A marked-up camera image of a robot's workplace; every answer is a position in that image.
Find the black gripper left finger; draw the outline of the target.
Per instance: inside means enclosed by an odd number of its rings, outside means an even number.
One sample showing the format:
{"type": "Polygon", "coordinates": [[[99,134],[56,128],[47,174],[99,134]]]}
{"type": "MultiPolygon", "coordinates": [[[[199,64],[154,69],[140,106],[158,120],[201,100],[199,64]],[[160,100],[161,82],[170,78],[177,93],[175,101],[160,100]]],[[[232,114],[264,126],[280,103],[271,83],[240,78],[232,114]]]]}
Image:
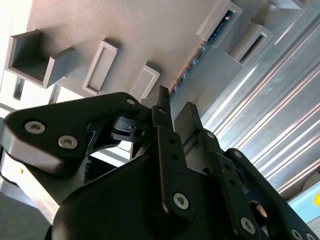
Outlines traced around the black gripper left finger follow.
{"type": "Polygon", "coordinates": [[[166,87],[152,107],[117,92],[19,110],[4,119],[2,131],[3,153],[60,179],[82,176],[85,158],[122,141],[133,143],[133,160],[184,154],[166,87]]]}

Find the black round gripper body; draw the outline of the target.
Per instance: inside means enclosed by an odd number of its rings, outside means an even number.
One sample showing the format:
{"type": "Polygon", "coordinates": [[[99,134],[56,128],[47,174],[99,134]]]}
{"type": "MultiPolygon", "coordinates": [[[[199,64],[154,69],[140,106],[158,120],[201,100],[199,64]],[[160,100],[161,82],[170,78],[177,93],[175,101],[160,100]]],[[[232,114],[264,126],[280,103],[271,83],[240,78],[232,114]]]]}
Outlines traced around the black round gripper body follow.
{"type": "Polygon", "coordinates": [[[84,184],[50,176],[6,152],[1,175],[51,225],[52,240],[235,240],[228,201],[182,153],[147,154],[84,184]]]}

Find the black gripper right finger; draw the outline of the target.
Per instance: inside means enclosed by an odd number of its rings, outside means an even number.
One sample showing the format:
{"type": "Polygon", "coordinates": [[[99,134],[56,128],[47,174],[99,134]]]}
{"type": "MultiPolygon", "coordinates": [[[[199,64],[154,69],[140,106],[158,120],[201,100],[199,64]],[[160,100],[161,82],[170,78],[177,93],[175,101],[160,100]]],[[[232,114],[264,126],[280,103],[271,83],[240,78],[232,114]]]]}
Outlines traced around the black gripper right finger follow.
{"type": "Polygon", "coordinates": [[[222,150],[188,102],[174,121],[196,196],[218,240],[315,240],[298,216],[238,149],[222,150]]]}

